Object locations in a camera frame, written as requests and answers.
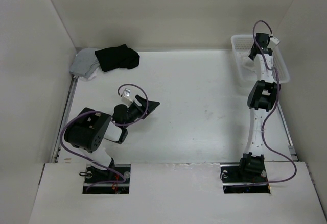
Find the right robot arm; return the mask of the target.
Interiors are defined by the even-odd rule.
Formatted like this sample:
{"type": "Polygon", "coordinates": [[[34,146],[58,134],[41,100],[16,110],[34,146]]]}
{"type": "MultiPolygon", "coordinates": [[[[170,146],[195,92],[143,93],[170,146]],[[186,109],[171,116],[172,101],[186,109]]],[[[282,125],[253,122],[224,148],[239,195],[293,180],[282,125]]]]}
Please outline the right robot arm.
{"type": "Polygon", "coordinates": [[[271,35],[256,33],[249,58],[254,62],[257,81],[252,88],[247,106],[250,111],[250,128],[245,151],[237,168],[243,181],[266,179],[262,129],[265,119],[273,109],[277,96],[277,83],[273,74],[273,48],[271,35]]]}

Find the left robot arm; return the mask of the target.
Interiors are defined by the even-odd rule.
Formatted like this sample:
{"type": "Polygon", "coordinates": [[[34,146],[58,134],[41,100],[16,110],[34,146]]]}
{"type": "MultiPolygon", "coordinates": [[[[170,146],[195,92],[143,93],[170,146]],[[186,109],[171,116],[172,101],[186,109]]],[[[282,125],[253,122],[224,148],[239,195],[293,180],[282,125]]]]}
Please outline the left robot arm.
{"type": "Polygon", "coordinates": [[[110,182],[114,178],[114,159],[106,152],[102,141],[123,143],[128,126],[145,119],[159,105],[160,102],[136,95],[129,105],[116,105],[112,115],[86,107],[64,131],[64,140],[79,149],[82,156],[91,159],[91,172],[95,171],[102,182],[110,182]]]}

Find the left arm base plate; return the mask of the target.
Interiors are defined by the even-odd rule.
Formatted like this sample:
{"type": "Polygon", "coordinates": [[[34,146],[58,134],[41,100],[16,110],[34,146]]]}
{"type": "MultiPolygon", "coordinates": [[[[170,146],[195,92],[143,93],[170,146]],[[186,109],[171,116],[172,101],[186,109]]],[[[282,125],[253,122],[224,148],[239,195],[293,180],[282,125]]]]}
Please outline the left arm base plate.
{"type": "Polygon", "coordinates": [[[83,177],[83,194],[129,194],[131,165],[116,165],[114,168],[125,180],[112,171],[100,170],[87,165],[85,171],[79,172],[83,177]]]}

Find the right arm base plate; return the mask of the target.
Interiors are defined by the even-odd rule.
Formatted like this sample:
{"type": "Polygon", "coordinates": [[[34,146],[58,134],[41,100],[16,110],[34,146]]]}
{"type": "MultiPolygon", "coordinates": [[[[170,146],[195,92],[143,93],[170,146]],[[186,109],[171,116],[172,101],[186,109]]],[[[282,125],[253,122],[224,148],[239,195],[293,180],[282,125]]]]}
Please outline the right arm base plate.
{"type": "Polygon", "coordinates": [[[268,181],[266,173],[240,173],[238,164],[221,164],[220,179],[225,194],[270,194],[268,184],[253,186],[254,183],[268,181]]]}

